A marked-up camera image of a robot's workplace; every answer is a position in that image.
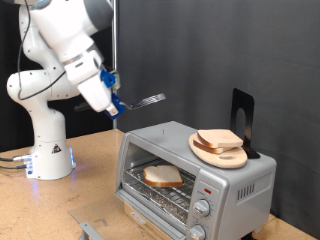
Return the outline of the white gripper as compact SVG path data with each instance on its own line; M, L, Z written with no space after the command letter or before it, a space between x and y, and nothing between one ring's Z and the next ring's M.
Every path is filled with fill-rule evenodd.
M77 87L87 103L96 112L106 110L110 116L118 114L118 109L112 104L111 90L98 74L79 83Z

